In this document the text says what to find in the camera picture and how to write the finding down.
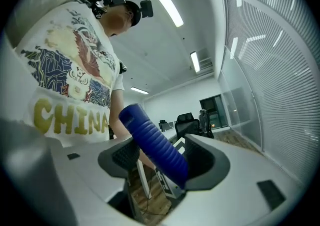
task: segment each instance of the person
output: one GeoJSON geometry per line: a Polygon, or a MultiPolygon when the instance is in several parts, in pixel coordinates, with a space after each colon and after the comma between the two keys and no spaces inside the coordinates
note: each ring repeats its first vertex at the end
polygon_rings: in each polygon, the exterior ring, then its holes
{"type": "MultiPolygon", "coordinates": [[[[128,136],[119,120],[123,75],[110,37],[139,22],[137,8],[127,2],[96,19],[78,0],[21,0],[5,27],[37,82],[21,120],[63,147],[109,140],[108,125],[118,139],[128,136]]],[[[139,158],[154,168],[142,151],[139,158]]]]}
{"type": "Polygon", "coordinates": [[[206,133],[207,130],[207,121],[208,121],[208,114],[207,111],[203,108],[199,111],[200,115],[199,115],[199,121],[200,121],[200,129],[202,129],[202,131],[204,133],[206,133]]]}

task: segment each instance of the gold lettering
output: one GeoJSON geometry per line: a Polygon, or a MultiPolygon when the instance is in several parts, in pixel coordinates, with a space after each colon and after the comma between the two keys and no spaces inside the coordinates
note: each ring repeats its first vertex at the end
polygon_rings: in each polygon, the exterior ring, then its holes
{"type": "Polygon", "coordinates": [[[106,113],[103,113],[102,124],[101,124],[101,132],[104,133],[105,128],[108,129],[108,121],[106,113]]]}
{"type": "Polygon", "coordinates": [[[96,121],[97,121],[97,123],[95,122],[94,113],[90,110],[90,113],[89,113],[89,134],[92,134],[92,124],[93,124],[94,128],[98,132],[100,132],[100,113],[99,112],[96,113],[96,121]]]}
{"type": "Polygon", "coordinates": [[[85,116],[87,115],[87,111],[82,107],[76,107],[76,110],[79,112],[79,126],[74,129],[75,133],[86,134],[88,132],[88,130],[85,129],[85,116]]]}
{"type": "Polygon", "coordinates": [[[63,106],[58,104],[54,109],[54,130],[55,133],[61,133],[61,124],[66,124],[65,130],[66,134],[71,134],[72,132],[72,120],[74,118],[74,107],[68,106],[66,111],[66,116],[62,115],[63,106]]]}
{"type": "Polygon", "coordinates": [[[43,108],[48,113],[50,112],[52,105],[50,104],[48,99],[38,99],[38,101],[34,105],[34,125],[37,129],[40,130],[40,132],[46,133],[50,128],[52,118],[54,115],[52,114],[48,119],[44,119],[42,117],[43,108]]]}

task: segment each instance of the black cap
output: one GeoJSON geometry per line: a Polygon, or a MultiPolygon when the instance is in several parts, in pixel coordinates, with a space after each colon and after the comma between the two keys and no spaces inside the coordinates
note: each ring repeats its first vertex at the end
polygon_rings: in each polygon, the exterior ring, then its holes
{"type": "Polygon", "coordinates": [[[137,4],[135,4],[134,2],[131,2],[131,1],[126,1],[125,6],[128,6],[133,13],[133,17],[131,20],[131,26],[133,27],[136,24],[138,24],[141,19],[140,8],[137,4]]]}

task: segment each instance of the window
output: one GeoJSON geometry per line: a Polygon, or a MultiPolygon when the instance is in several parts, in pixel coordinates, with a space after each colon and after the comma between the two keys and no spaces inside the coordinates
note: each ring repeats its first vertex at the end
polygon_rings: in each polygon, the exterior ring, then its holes
{"type": "Polygon", "coordinates": [[[206,109],[211,128],[222,128],[228,126],[227,117],[221,95],[200,100],[201,107],[206,109]]]}

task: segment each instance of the person's arm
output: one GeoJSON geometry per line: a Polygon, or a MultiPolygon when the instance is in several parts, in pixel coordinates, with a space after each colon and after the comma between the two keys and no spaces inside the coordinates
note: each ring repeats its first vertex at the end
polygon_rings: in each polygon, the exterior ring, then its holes
{"type": "Polygon", "coordinates": [[[16,47],[31,27],[52,9],[72,0],[20,0],[13,9],[5,32],[16,47]]]}
{"type": "MultiPolygon", "coordinates": [[[[112,91],[109,124],[117,138],[122,138],[130,135],[128,130],[119,120],[119,114],[123,108],[124,108],[123,90],[112,91]]],[[[155,168],[154,164],[149,160],[149,158],[146,156],[146,154],[143,153],[141,149],[140,149],[139,160],[145,165],[147,165],[148,167],[152,169],[155,168]]]]}

